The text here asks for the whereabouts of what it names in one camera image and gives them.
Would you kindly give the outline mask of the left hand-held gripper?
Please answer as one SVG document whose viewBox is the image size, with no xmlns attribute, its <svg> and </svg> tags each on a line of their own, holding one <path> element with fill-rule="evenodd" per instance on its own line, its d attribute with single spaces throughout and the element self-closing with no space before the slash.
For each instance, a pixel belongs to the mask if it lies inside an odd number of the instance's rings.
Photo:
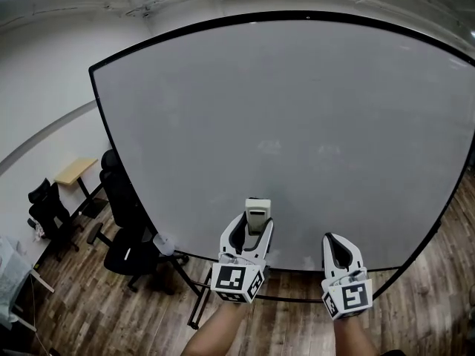
<svg viewBox="0 0 475 356">
<path fill-rule="evenodd" d="M 264 282 L 265 257 L 272 241 L 274 221 L 268 219 L 255 245 L 243 249 L 246 226 L 245 213 L 227 225 L 220 237 L 222 252 L 212 266 L 211 290 L 230 303 L 252 303 Z"/>
</svg>

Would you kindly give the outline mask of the tall black office chair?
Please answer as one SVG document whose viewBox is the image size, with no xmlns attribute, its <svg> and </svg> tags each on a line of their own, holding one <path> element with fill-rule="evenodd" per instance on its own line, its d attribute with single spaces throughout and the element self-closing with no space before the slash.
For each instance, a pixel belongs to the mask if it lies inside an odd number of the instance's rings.
<svg viewBox="0 0 475 356">
<path fill-rule="evenodd" d="M 99 179 L 119 230 L 110 240 L 102 233 L 103 224 L 99 222 L 91 229 L 87 243 L 92 245 L 95 240 L 101 240 L 107 245 L 104 267 L 116 274 L 130 276 L 128 288 L 131 291 L 137 291 L 134 284 L 141 276 L 151 275 L 156 279 L 159 290 L 172 295 L 174 291 L 160 280 L 157 266 L 178 260 L 185 265 L 189 257 L 177 254 L 166 256 L 155 246 L 155 233 L 146 224 L 146 212 L 114 150 L 103 154 L 101 168 Z"/>
</svg>

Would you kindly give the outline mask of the small black office chair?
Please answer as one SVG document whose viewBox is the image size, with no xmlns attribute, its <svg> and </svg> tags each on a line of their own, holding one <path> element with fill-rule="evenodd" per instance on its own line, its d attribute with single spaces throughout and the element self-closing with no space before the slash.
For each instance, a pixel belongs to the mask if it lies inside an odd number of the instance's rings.
<svg viewBox="0 0 475 356">
<path fill-rule="evenodd" d="M 72 236 L 77 229 L 84 231 L 84 227 L 73 221 L 69 211 L 62 204 L 58 184 L 44 179 L 39 187 L 27 195 L 27 198 L 31 203 L 29 214 L 42 227 L 43 237 L 50 240 L 56 260 L 59 262 L 62 259 L 61 253 L 67 247 L 73 247 L 78 251 L 79 246 L 73 242 Z"/>
</svg>

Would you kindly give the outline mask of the black-framed whiteboard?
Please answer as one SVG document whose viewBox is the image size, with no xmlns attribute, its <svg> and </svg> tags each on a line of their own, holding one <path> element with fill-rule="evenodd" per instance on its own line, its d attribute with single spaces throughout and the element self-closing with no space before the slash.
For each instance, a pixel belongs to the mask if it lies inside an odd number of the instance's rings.
<svg viewBox="0 0 475 356">
<path fill-rule="evenodd" d="M 344 13 L 247 13 L 181 27 L 89 69 L 148 224 L 215 260 L 250 197 L 272 202 L 270 261 L 321 269 L 321 237 L 403 274 L 475 147 L 475 56 Z"/>
</svg>

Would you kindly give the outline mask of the person's left forearm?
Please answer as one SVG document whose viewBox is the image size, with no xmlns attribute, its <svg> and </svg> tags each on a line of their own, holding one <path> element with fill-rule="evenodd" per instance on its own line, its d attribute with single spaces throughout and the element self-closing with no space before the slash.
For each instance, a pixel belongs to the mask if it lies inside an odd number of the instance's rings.
<svg viewBox="0 0 475 356">
<path fill-rule="evenodd" d="M 227 356 L 251 307 L 224 302 L 190 338 L 180 356 Z"/>
</svg>

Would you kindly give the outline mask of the person's right forearm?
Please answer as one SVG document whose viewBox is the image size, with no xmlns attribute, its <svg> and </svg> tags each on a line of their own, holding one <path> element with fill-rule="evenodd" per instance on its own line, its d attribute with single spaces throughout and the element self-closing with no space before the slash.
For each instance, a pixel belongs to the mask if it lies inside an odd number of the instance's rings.
<svg viewBox="0 0 475 356">
<path fill-rule="evenodd" d="M 337 319 L 333 328 L 336 356 L 379 356 L 358 316 Z"/>
</svg>

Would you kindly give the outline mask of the small wooden side table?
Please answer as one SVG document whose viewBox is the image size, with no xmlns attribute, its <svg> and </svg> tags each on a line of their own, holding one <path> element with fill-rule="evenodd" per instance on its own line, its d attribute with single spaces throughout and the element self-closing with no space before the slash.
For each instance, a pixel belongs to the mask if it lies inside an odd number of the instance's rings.
<svg viewBox="0 0 475 356">
<path fill-rule="evenodd" d="M 94 158 L 78 158 L 54 177 L 54 181 L 60 185 L 71 186 L 75 182 L 79 185 L 82 193 L 85 195 L 85 207 L 81 210 L 81 214 L 91 219 L 96 219 L 102 209 L 108 204 L 107 200 L 94 198 L 82 180 L 82 175 L 95 165 L 97 161 L 98 159 Z"/>
</svg>

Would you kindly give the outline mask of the white covered table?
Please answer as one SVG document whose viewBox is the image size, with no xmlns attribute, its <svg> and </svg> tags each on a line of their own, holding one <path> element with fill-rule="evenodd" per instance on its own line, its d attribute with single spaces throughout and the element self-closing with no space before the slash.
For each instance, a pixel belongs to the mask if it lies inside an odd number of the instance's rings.
<svg viewBox="0 0 475 356">
<path fill-rule="evenodd" d="M 19 292 L 31 277 L 50 293 L 55 292 L 19 251 L 19 241 L 0 236 L 0 325 L 8 330 L 12 329 L 13 323 L 18 322 L 33 332 L 37 331 L 33 324 L 13 312 Z"/>
</svg>

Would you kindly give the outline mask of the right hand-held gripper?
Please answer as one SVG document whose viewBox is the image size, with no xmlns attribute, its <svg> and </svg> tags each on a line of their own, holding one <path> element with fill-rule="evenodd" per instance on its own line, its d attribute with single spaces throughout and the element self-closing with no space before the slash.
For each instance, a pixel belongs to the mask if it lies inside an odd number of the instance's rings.
<svg viewBox="0 0 475 356">
<path fill-rule="evenodd" d="M 373 307 L 373 284 L 362 267 L 359 248 L 347 238 L 326 233 L 322 239 L 322 300 L 333 321 L 352 317 Z M 336 274 L 346 273 L 343 277 Z"/>
</svg>

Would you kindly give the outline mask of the beige whiteboard eraser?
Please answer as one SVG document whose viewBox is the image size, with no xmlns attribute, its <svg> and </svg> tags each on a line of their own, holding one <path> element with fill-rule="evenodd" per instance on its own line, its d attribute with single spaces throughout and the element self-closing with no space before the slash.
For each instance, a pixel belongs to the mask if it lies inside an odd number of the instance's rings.
<svg viewBox="0 0 475 356">
<path fill-rule="evenodd" d="M 271 200 L 248 198 L 245 201 L 245 211 L 249 235 L 260 235 L 271 217 Z"/>
</svg>

